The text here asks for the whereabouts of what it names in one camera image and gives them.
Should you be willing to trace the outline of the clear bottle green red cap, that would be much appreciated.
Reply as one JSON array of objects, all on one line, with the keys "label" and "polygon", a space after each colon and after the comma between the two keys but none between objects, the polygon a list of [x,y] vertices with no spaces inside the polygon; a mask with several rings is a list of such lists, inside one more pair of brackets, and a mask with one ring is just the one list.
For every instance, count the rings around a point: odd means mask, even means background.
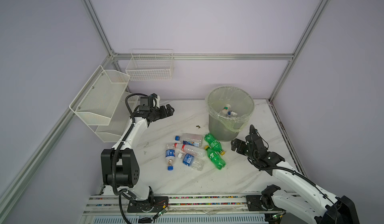
[{"label": "clear bottle green red cap", "polygon": [[224,108],[219,112],[221,116],[226,117],[228,115],[229,109],[231,108],[230,104],[226,104]]}]

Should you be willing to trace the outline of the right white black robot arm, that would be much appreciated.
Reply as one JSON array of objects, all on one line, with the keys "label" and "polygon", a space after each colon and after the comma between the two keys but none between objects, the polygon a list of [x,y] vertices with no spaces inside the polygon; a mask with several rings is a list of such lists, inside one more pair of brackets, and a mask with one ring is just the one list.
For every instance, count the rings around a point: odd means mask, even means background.
[{"label": "right white black robot arm", "polygon": [[246,156],[259,171],[280,180],[299,196],[287,194],[277,185],[269,185],[258,201],[251,204],[265,211],[282,209],[308,224],[358,224],[354,202],[346,196],[338,197],[326,191],[303,174],[297,172],[281,155],[268,151],[263,139],[250,134],[244,141],[231,141],[231,149]]}]

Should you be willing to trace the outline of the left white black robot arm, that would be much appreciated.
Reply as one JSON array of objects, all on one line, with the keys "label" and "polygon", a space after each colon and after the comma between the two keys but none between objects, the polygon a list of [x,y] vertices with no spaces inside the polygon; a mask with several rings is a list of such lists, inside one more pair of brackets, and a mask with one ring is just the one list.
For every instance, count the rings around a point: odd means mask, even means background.
[{"label": "left white black robot arm", "polygon": [[102,151],[103,182],[112,187],[114,195],[123,196],[136,203],[153,204],[152,188],[140,180],[140,166],[134,146],[149,124],[173,116],[174,111],[169,104],[147,111],[136,110],[130,115],[129,125],[122,137],[112,148]]}]

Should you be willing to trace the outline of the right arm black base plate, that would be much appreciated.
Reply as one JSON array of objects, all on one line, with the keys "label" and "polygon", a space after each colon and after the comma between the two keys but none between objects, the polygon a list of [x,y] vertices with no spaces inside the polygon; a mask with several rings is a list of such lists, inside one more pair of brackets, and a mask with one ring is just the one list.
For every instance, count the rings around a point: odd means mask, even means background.
[{"label": "right arm black base plate", "polygon": [[246,204],[249,212],[282,212],[283,209],[273,206],[265,208],[261,201],[262,195],[246,195]]}]

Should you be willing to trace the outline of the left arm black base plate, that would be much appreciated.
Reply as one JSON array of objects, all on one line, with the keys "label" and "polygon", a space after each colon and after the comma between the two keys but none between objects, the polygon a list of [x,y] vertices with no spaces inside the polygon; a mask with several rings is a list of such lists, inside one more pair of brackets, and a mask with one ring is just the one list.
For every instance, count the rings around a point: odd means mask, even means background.
[{"label": "left arm black base plate", "polygon": [[129,202],[126,211],[128,213],[158,213],[168,206],[169,197],[155,196],[152,201],[132,201]]}]

